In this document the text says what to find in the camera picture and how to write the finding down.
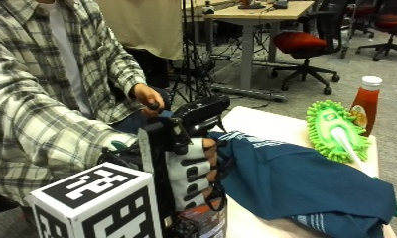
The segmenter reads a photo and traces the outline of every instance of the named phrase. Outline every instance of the green fuzzy toy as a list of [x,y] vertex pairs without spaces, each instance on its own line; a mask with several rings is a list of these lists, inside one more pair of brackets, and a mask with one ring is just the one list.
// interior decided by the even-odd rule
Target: green fuzzy toy
[[341,163],[353,163],[349,153],[331,136],[331,129],[341,127],[346,139],[362,161],[367,160],[370,142],[359,134],[365,129],[353,124],[355,117],[347,112],[341,103],[330,100],[317,101],[306,109],[306,126],[309,140],[314,149],[330,160]]

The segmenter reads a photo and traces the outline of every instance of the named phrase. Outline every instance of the table leg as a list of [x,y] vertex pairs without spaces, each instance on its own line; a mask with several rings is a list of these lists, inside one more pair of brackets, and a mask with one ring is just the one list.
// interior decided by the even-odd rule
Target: table leg
[[205,18],[204,20],[204,32],[206,35],[206,51],[213,54],[213,19]]
[[277,46],[273,42],[274,36],[279,32],[279,22],[273,22],[270,24],[270,40],[269,40],[269,47],[267,47],[267,62],[277,62]]
[[241,85],[242,90],[252,88],[252,72],[254,57],[253,25],[245,25],[242,29],[242,62],[241,62]]
[[198,25],[198,21],[196,21],[194,19],[194,40],[196,40],[196,43],[200,43],[200,25]]

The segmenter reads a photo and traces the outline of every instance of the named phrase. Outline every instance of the chair wheel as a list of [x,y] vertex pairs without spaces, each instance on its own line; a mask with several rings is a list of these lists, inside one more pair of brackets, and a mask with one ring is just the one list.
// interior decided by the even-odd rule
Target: chair wheel
[[270,74],[270,77],[271,78],[275,78],[275,77],[278,77],[278,73],[273,70],[273,73]]
[[279,98],[275,98],[275,99],[274,99],[274,102],[282,103],[282,102],[283,102],[283,100],[282,100],[282,99],[279,99]]
[[322,90],[322,94],[325,94],[325,95],[330,95],[330,94],[331,94],[331,88],[330,88],[330,87],[326,87],[326,88]]
[[289,89],[290,89],[290,88],[289,88],[286,85],[282,85],[282,87],[281,87],[281,90],[282,90],[282,91],[289,91]]
[[333,77],[331,77],[331,81],[333,82],[339,82],[341,80],[341,77],[338,76],[338,74],[335,74]]

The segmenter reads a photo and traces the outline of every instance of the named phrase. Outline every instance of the bottle cap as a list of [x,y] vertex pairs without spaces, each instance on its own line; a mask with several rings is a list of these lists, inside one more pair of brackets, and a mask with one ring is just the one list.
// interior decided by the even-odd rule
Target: bottle cap
[[382,78],[377,76],[363,76],[361,79],[362,88],[369,91],[378,90],[381,83],[382,83]]

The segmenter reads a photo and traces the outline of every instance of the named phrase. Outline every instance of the red office chair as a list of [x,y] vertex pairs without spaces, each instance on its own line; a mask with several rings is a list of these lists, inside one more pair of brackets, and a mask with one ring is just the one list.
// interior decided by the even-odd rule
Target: red office chair
[[379,61],[379,55],[383,53],[387,56],[390,50],[397,51],[397,44],[394,44],[394,36],[397,36],[397,0],[383,0],[378,12],[371,18],[371,27],[385,33],[390,34],[387,43],[361,46],[357,48],[355,53],[361,53],[363,48],[374,48],[377,53],[374,54],[373,61]]
[[[305,32],[282,32],[273,38],[275,46],[285,54],[290,54],[294,59],[303,59],[302,65],[274,68],[271,77],[277,77],[281,70],[295,71],[283,80],[282,91],[289,90],[287,82],[290,80],[301,75],[301,81],[305,81],[305,77],[309,74],[317,81],[325,84],[322,93],[330,95],[331,88],[329,87],[329,82],[318,75],[318,72],[333,74],[333,82],[339,81],[339,76],[335,71],[309,66],[309,58],[333,54],[341,50],[341,23],[346,5],[347,1],[343,0],[322,0],[317,11],[310,12],[298,19],[303,23],[302,28]],[[310,19],[315,19],[318,37],[309,33],[307,22]]]
[[369,33],[369,38],[374,37],[374,32],[369,31],[370,28],[370,17],[377,12],[378,0],[357,0],[353,1],[346,7],[346,16],[351,18],[353,30],[351,35],[354,35],[355,30],[361,31],[363,34]]

